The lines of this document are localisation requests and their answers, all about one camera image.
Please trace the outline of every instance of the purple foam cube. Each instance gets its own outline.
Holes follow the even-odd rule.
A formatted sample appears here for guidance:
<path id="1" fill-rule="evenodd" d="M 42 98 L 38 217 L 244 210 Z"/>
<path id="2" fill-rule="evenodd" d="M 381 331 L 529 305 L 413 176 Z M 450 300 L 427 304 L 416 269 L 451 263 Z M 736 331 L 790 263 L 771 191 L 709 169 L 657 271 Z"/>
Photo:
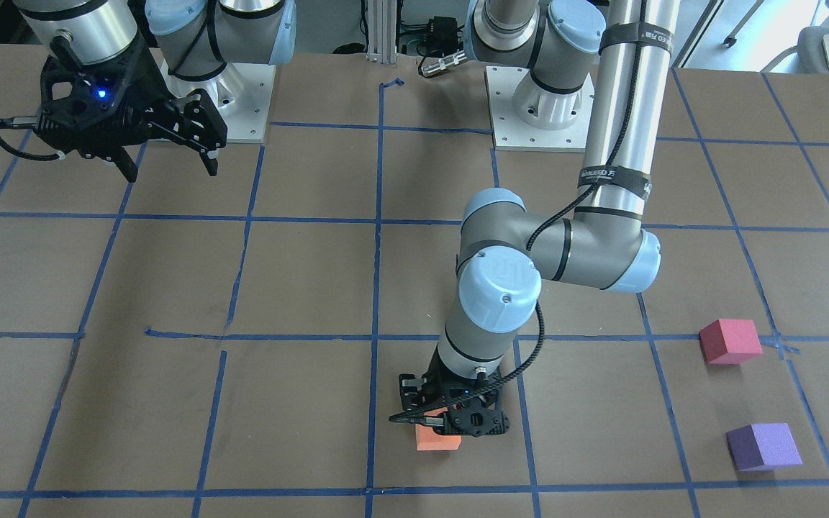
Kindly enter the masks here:
<path id="1" fill-rule="evenodd" d="M 738 471 L 769 471 L 802 465 L 787 423 L 754 423 L 728 432 Z"/>

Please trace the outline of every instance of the metal mounting plate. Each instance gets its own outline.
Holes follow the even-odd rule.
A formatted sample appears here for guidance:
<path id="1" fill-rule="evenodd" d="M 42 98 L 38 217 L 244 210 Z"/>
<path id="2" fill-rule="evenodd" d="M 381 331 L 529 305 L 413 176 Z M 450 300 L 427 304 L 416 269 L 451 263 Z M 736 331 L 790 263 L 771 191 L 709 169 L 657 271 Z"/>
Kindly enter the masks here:
<path id="1" fill-rule="evenodd" d="M 578 118 L 566 129 L 550 131 L 523 122 L 517 117 L 511 102 L 517 85 L 523 76 L 527 75 L 526 68 L 487 66 L 484 75 L 488 86 L 488 106 L 491 109 L 495 148 L 515 151 L 584 152 L 593 107 L 593 82 L 590 76 L 584 80 L 584 86 L 581 87 Z"/>
<path id="2" fill-rule="evenodd" d="M 241 144 L 263 144 L 267 129 L 267 118 L 271 109 L 273 78 L 277 67 L 274 65 L 253 65 L 233 63 L 247 85 L 250 99 L 240 99 L 233 110 L 222 107 L 219 113 L 228 127 L 227 142 Z"/>

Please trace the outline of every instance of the velcro strap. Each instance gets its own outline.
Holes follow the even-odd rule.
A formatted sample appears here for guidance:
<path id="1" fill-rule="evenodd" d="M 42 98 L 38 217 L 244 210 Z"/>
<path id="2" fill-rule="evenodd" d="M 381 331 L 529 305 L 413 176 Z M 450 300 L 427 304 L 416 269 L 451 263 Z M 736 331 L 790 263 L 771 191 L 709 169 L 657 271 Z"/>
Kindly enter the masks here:
<path id="1" fill-rule="evenodd" d="M 603 53 L 603 49 L 611 45 L 620 43 L 652 45 L 672 53 L 671 38 L 674 38 L 674 34 L 670 30 L 651 23 L 636 21 L 634 23 L 613 25 L 603 32 L 603 36 L 599 40 L 599 53 Z"/>
<path id="2" fill-rule="evenodd" d="M 642 171 L 622 166 L 592 166 L 582 168 L 578 177 L 578 187 L 590 186 L 619 186 L 631 191 L 642 200 L 647 201 L 651 195 L 651 178 Z"/>

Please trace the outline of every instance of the metal connector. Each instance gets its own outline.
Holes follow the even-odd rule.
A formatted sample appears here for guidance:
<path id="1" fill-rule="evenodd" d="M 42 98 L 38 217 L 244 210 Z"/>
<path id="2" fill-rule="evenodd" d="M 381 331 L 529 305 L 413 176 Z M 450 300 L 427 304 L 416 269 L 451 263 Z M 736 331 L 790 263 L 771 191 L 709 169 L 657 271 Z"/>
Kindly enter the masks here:
<path id="1" fill-rule="evenodd" d="M 471 60 L 466 56 L 465 50 L 460 50 L 455 55 L 441 57 L 441 59 L 438 59 L 434 63 L 425 63 L 421 66 L 421 74 L 425 78 L 433 78 L 433 76 L 439 76 L 441 73 L 446 73 L 450 69 L 463 65 L 463 63 L 468 61 Z"/>

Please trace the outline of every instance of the black strap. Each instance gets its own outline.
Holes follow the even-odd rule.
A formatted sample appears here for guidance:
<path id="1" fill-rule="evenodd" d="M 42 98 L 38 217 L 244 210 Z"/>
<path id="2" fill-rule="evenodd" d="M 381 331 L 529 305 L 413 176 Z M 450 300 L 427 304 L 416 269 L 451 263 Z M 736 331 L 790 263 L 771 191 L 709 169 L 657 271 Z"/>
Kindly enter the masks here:
<path id="1" fill-rule="evenodd" d="M 603 49 L 611 45 L 618 45 L 620 43 L 651 45 L 667 50 L 668 53 L 672 53 L 671 38 L 674 38 L 674 34 L 659 25 L 645 23 L 643 21 L 622 25 L 617 24 L 603 32 L 603 36 L 599 40 L 599 53 L 603 53 Z"/>
<path id="2" fill-rule="evenodd" d="M 225 62 L 223 53 L 219 51 L 219 42 L 217 42 L 217 2 L 210 0 L 207 3 L 207 36 L 210 39 L 210 50 L 213 50 L 213 57 L 218 62 Z"/>
<path id="3" fill-rule="evenodd" d="M 632 191 L 635 196 L 647 201 L 651 195 L 651 177 L 642 171 L 622 166 L 593 166 L 582 168 L 578 177 L 578 187 L 619 186 Z"/>

